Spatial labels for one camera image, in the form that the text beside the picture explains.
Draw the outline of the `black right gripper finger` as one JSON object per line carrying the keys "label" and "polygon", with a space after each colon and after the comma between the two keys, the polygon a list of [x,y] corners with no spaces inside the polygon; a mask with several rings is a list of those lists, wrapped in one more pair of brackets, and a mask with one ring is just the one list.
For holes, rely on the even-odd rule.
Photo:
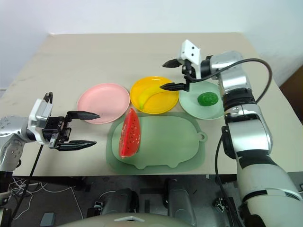
{"label": "black right gripper finger", "polygon": [[169,61],[165,62],[162,66],[163,66],[164,68],[178,68],[178,67],[180,67],[180,66],[182,66],[182,65],[183,65],[183,64],[180,63],[180,62],[178,61],[178,59],[172,59],[172,60],[169,60]]}
{"label": "black right gripper finger", "polygon": [[184,90],[186,91],[186,84],[184,83],[167,83],[160,86],[161,89],[167,90],[167,91],[180,91]]}

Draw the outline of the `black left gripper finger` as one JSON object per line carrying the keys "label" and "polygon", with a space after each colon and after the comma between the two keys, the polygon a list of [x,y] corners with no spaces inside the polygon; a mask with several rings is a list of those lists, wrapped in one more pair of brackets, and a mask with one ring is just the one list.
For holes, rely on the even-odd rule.
{"label": "black left gripper finger", "polygon": [[94,146],[96,141],[88,140],[72,140],[67,143],[59,143],[56,145],[55,149],[58,151],[75,151]]}
{"label": "black left gripper finger", "polygon": [[70,120],[79,119],[79,120],[89,121],[89,120],[100,118],[100,115],[86,111],[68,111],[67,117]]}

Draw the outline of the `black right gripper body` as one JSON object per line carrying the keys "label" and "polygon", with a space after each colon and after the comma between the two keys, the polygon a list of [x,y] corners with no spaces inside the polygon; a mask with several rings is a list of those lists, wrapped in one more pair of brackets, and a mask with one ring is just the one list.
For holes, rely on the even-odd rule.
{"label": "black right gripper body", "polygon": [[196,79],[195,69],[192,67],[192,63],[189,60],[184,60],[184,63],[182,65],[182,73],[184,74],[184,79],[186,81],[184,90],[188,92],[190,89],[190,84],[195,83]]}

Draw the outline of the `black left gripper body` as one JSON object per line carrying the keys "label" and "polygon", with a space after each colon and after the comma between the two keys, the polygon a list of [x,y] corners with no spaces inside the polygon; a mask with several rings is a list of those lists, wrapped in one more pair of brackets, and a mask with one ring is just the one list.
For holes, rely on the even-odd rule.
{"label": "black left gripper body", "polygon": [[46,126],[42,129],[43,138],[48,142],[49,148],[59,149],[62,144],[69,140],[71,128],[71,112],[68,111],[66,116],[49,117]]}

